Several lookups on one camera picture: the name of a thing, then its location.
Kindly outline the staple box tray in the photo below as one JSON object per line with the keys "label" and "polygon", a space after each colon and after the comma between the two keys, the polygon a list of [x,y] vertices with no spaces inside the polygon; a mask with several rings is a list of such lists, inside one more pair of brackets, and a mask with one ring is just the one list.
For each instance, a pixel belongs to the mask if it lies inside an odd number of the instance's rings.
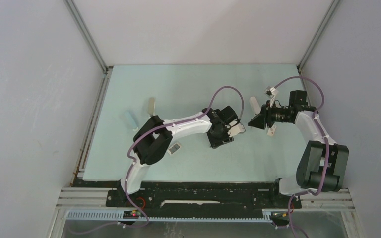
{"label": "staple box tray", "polygon": [[169,155],[173,155],[174,153],[176,153],[180,148],[181,148],[181,144],[180,143],[174,143],[172,144],[168,149],[167,149],[167,153]]}

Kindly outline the beige stapler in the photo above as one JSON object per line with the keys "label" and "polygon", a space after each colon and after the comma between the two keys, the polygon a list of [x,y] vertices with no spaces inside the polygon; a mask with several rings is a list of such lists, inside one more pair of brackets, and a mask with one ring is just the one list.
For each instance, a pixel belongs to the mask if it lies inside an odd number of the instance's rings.
{"label": "beige stapler", "polygon": [[155,115],[155,98],[154,97],[151,97],[148,100],[147,112],[148,112],[149,117],[152,117]]}

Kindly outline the light blue white stapler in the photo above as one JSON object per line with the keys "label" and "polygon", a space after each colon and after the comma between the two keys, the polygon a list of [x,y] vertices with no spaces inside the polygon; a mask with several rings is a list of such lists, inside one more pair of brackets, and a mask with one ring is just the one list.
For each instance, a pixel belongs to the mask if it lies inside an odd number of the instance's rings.
{"label": "light blue white stapler", "polygon": [[139,129],[138,123],[130,111],[126,111],[124,113],[124,117],[133,131],[137,131]]}

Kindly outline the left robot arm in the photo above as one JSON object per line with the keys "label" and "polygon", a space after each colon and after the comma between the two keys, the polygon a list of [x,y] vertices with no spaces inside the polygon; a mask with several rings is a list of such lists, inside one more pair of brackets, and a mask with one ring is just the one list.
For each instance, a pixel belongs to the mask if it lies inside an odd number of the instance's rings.
{"label": "left robot arm", "polygon": [[133,144],[127,151],[132,163],[119,181],[121,190],[118,201],[127,207],[135,204],[136,192],[140,190],[150,166],[158,163],[176,140],[194,134],[206,134],[210,147],[216,149],[244,132],[241,120],[230,106],[222,110],[205,108],[181,119],[162,120],[157,115],[150,117],[134,136]]}

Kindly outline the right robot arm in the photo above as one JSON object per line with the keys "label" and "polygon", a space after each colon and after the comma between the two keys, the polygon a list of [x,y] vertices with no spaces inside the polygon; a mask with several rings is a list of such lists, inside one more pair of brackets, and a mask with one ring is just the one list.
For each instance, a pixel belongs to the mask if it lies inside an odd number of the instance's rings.
{"label": "right robot arm", "polygon": [[250,106],[255,117],[248,126],[267,129],[272,135],[275,123],[291,123],[301,132],[306,147],[296,173],[276,181],[277,189],[269,193],[269,202],[274,207],[282,207],[290,195],[322,192],[338,192],[343,185],[349,149],[331,138],[320,121],[316,107],[309,105],[304,90],[293,90],[287,105],[275,103],[277,90],[269,88],[270,99],[259,105],[256,97],[250,97]]}

